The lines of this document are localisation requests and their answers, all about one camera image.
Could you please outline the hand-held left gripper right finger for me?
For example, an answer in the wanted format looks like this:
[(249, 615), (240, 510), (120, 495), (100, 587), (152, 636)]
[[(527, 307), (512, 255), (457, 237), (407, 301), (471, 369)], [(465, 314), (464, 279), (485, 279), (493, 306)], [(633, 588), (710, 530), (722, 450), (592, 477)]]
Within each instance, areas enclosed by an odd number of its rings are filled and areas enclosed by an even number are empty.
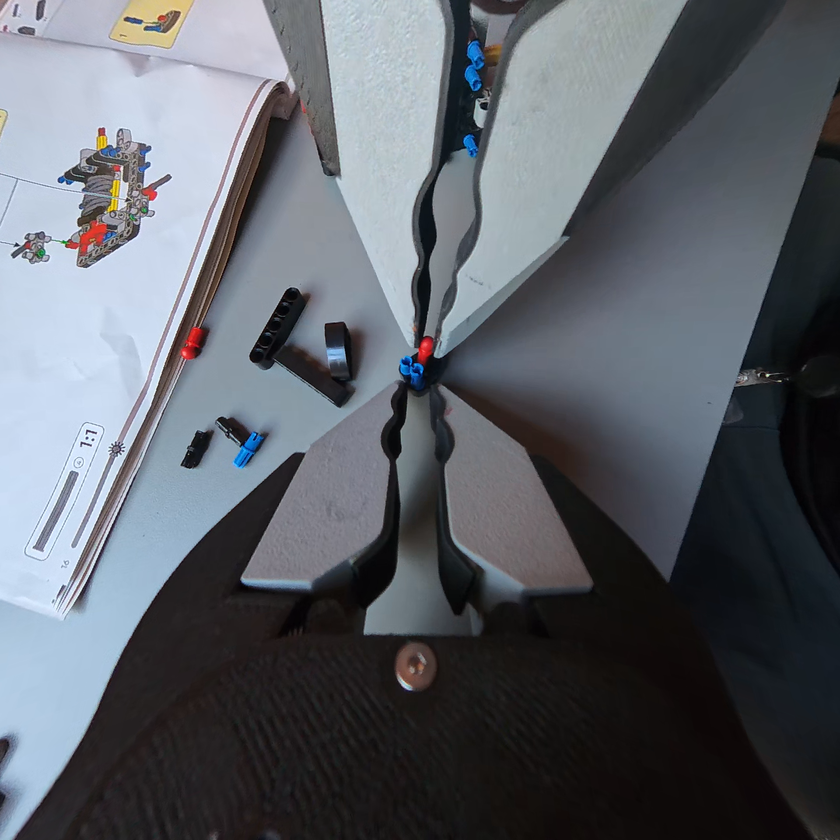
[(527, 450), (447, 387), (429, 393), (438, 574), (455, 614), (581, 595), (593, 580)]

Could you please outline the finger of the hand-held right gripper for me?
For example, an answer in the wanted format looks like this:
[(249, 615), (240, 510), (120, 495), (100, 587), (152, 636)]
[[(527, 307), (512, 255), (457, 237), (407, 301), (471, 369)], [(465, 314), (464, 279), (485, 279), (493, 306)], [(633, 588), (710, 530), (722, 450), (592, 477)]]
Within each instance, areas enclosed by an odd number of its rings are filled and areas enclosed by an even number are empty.
[(527, 2), (509, 27), (463, 237), (436, 331), (443, 356), (567, 241), (565, 229), (686, 2)]
[(450, 2), (321, 3), (338, 187), (408, 345), (422, 337), (421, 208), (442, 158)]

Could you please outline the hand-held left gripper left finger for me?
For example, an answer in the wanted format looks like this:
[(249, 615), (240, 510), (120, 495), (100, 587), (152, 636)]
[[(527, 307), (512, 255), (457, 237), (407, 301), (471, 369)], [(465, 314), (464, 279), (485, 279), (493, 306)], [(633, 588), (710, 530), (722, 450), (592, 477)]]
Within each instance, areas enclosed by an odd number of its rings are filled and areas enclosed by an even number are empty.
[(396, 571), (407, 389), (383, 391), (316, 440), (269, 520), (241, 583), (320, 596), (344, 592), (360, 608)]

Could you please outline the black angled lego piece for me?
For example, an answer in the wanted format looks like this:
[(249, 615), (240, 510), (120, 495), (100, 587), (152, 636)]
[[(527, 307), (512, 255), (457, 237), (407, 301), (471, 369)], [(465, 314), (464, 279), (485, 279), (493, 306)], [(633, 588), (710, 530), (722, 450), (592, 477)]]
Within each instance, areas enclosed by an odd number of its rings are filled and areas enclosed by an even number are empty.
[(449, 365), (449, 357), (429, 357), (421, 363), (412, 356), (403, 356), (398, 364), (398, 373), (409, 392), (426, 393), (431, 385), (441, 381)]

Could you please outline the lego engine chassis assembly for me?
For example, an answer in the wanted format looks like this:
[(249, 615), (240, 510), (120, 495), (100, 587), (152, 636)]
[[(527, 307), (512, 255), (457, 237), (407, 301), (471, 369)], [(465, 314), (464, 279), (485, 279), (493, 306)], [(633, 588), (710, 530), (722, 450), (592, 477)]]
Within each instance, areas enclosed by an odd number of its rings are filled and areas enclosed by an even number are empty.
[(465, 151), (471, 159), (477, 157), (480, 149), (500, 57), (501, 45), (486, 48), (473, 31), (469, 33), (458, 71), (454, 151)]

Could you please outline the long black lego beam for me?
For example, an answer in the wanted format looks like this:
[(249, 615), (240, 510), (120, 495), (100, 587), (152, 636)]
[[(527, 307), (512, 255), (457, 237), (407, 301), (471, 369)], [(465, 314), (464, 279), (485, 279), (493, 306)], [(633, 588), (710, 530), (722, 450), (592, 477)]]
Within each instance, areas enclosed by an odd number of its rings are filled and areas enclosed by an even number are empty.
[(274, 353), (274, 361), (324, 396), (334, 406), (342, 407), (349, 400), (348, 387), (334, 380), (322, 366), (316, 364), (302, 351), (284, 344)]

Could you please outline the curved black lego piece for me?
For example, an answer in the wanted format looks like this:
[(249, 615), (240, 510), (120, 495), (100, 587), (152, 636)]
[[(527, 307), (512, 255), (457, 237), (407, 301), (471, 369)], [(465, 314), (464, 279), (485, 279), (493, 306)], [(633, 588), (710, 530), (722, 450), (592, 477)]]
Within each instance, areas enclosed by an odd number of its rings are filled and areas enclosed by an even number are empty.
[(354, 379), (351, 333), (345, 322), (326, 322), (324, 341), (330, 376), (341, 383)]

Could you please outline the black five-hole lego beam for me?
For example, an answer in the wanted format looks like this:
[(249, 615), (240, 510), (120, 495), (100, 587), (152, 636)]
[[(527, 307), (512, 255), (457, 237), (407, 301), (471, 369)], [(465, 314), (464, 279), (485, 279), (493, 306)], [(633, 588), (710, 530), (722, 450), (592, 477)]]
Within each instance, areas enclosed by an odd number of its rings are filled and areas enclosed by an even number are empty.
[(276, 362), (277, 354), (286, 344), (307, 304), (307, 299), (295, 287), (286, 289), (259, 334), (249, 360), (262, 371)]

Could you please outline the lego instruction booklet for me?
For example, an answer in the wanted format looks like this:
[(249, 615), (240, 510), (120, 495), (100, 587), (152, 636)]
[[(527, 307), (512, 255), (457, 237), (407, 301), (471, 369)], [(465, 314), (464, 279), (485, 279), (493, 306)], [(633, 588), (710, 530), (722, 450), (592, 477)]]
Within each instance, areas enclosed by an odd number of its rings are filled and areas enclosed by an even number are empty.
[(64, 618), (295, 83), (263, 2), (2, 2), (2, 601)]

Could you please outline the person's grey trousers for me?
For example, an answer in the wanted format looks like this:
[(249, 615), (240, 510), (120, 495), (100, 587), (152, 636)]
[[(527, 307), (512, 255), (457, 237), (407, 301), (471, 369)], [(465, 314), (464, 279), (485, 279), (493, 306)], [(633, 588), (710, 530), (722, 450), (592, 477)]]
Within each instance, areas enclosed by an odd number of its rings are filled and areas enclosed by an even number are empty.
[[(822, 141), (741, 370), (791, 373), (805, 330), (838, 300), (838, 143)], [(787, 475), (787, 385), (734, 388), (670, 583), (705, 634), (745, 728), (816, 838), (838, 838), (839, 569)]]

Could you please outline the black badge reel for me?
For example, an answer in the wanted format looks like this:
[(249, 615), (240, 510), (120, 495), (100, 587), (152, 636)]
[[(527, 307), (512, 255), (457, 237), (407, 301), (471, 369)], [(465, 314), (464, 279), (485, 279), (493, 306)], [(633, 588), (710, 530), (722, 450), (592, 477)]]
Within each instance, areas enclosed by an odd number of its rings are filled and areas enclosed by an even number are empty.
[(793, 375), (794, 390), (812, 400), (839, 397), (839, 355), (821, 353), (811, 357)]

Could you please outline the person's black jacket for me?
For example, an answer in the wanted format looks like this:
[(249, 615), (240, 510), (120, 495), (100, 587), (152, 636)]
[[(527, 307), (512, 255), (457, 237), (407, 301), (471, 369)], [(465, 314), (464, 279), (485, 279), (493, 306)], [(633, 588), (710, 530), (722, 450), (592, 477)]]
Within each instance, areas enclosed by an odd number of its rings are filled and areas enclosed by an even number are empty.
[[(805, 330), (791, 373), (818, 354), (839, 355), (838, 300)], [(839, 397), (812, 400), (787, 385), (780, 427), (784, 466), (797, 500), (828, 559), (839, 569)]]

